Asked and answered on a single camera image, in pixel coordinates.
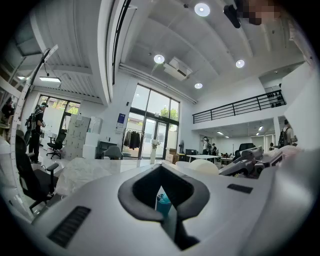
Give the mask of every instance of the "white table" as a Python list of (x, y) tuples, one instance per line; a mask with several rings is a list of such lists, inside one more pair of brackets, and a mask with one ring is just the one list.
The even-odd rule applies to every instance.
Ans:
[(150, 160), (105, 160), (76, 157), (62, 170), (55, 191), (62, 196), (69, 196), (84, 184), (101, 177), (116, 175), (138, 167), (143, 167), (141, 171), (144, 172), (152, 166)]
[(212, 159), (213, 163), (215, 163), (215, 158), (219, 158), (217, 155), (209, 155), (209, 154), (188, 154), (187, 157), (189, 157), (189, 163), (191, 163), (191, 158), (197, 158), (197, 159)]

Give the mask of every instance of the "office chair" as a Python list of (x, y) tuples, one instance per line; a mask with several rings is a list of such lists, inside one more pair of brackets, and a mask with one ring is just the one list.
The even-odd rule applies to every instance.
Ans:
[(53, 152), (52, 153), (47, 153), (46, 155), (52, 155), (51, 159), (54, 156), (58, 156), (61, 159), (61, 154), (59, 153), (59, 150), (62, 149), (63, 145), (62, 143), (64, 142), (65, 138), (66, 138), (66, 134), (64, 132), (60, 132), (58, 134), (58, 137), (56, 137), (55, 142), (52, 143), (52, 137), (50, 138), (50, 143), (47, 143), (47, 145), (52, 148)]
[(58, 177), (54, 176), (54, 170), (59, 165), (54, 163), (49, 166), (46, 170), (49, 171), (50, 174), (40, 169), (33, 170), (29, 156), (26, 154), (26, 142), (23, 137), (19, 135), (15, 137), (15, 151), (16, 167), (20, 175), (20, 184), (23, 193), (35, 200), (29, 207), (30, 210), (41, 202), (47, 204), (47, 201), (53, 197), (52, 194), (58, 182)]
[(104, 157), (109, 157), (111, 160), (115, 159), (121, 159), (123, 157), (123, 154), (121, 153), (121, 150), (119, 147), (112, 145), (107, 150), (102, 152), (102, 159)]

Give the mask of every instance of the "tree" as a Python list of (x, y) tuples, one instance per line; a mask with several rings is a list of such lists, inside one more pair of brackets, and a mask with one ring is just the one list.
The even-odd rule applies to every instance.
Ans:
[[(163, 109), (160, 110), (160, 116), (165, 117), (165, 118), (169, 118), (169, 110), (164, 107)], [(170, 119), (178, 121), (178, 111), (176, 109), (171, 109), (170, 110)]]

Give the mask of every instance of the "fluorescent light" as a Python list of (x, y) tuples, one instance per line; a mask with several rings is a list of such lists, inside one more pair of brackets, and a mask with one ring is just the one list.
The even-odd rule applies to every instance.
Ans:
[(153, 60), (155, 63), (161, 64), (165, 62), (165, 57), (163, 57), (161, 54), (157, 54), (154, 56)]
[(40, 76), (39, 78), (41, 81), (61, 83), (61, 80), (57, 77)]
[(208, 16), (210, 14), (210, 7), (203, 2), (195, 5), (194, 11), (201, 17)]
[(235, 63), (237, 68), (242, 68), (245, 65), (245, 61), (242, 59), (237, 60), (237, 62)]
[(198, 82), (198, 83), (196, 83), (196, 84), (194, 85), (194, 88), (196, 88), (196, 89), (201, 89), (202, 86), (203, 86), (202, 83)]

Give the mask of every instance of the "railing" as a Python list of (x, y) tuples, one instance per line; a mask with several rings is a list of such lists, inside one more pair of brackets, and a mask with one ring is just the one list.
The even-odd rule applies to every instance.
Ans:
[(286, 102), (281, 90), (276, 90), (193, 114), (193, 123), (212, 121), (283, 105), (286, 105)]

